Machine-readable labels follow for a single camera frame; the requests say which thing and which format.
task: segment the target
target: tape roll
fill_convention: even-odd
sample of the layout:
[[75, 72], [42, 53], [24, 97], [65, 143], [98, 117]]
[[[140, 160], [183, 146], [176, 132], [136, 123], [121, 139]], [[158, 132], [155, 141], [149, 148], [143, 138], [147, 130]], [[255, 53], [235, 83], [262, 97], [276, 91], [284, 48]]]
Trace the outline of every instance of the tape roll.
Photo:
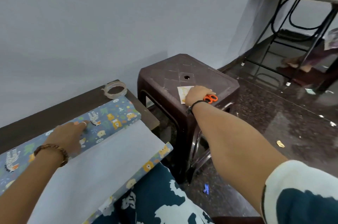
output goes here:
[[[116, 93], [116, 94], [110, 94], [108, 93], [108, 91], [111, 89], [111, 88], [114, 88], [114, 87], [123, 87], [124, 89], [119, 92], [119, 93]], [[104, 91], [104, 95], [107, 96], [107, 98], [110, 98], [110, 99], [116, 99], [120, 96], [124, 96], [127, 94], [127, 85], [124, 83], [124, 82], [120, 82], [120, 81], [115, 81], [115, 82], [110, 82], [108, 84], [106, 84], [106, 86], [104, 87], [104, 89], [101, 89]]]

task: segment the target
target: brown beaded bracelet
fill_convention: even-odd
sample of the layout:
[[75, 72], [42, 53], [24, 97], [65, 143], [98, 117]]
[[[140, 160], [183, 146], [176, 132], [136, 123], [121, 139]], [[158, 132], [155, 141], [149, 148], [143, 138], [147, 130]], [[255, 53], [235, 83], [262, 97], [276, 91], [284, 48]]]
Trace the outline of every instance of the brown beaded bracelet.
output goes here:
[[62, 153], [64, 160], [61, 163], [60, 167], [64, 166], [68, 162], [69, 157], [68, 157], [67, 151], [59, 147], [58, 145], [54, 145], [54, 144], [45, 144], [45, 145], [38, 146], [37, 149], [34, 151], [34, 156], [36, 156], [40, 152], [40, 150], [46, 149], [46, 148], [55, 148]]

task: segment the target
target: sleeve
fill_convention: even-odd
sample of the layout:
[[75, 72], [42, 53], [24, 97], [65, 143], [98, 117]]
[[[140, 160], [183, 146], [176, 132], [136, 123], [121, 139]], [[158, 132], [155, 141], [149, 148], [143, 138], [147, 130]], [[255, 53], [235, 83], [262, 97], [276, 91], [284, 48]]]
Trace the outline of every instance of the sleeve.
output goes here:
[[290, 160], [268, 177], [262, 196], [267, 224], [337, 223], [338, 179]]

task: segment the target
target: scissors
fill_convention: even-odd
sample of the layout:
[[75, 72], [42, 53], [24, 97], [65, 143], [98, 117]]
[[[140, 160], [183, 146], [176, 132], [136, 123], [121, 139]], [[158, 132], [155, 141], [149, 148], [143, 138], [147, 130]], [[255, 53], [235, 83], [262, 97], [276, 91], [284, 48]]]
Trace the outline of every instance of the scissors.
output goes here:
[[218, 100], [217, 96], [216, 95], [211, 95], [211, 94], [208, 94], [206, 95], [203, 100], [207, 101], [209, 104], [213, 103], [213, 102], [216, 102]]

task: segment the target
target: black bracelet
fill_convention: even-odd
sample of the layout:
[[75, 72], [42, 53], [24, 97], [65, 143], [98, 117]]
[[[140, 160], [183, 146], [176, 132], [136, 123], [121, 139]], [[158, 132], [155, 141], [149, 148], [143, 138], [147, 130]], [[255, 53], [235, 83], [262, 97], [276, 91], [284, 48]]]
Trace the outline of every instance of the black bracelet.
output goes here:
[[206, 100], [197, 100], [194, 104], [192, 104], [190, 107], [188, 107], [188, 109], [187, 109], [187, 114], [192, 114], [192, 115], [194, 115], [193, 112], [192, 112], [192, 108], [193, 108], [197, 103], [199, 103], [199, 102], [206, 102], [206, 103], [208, 103]]

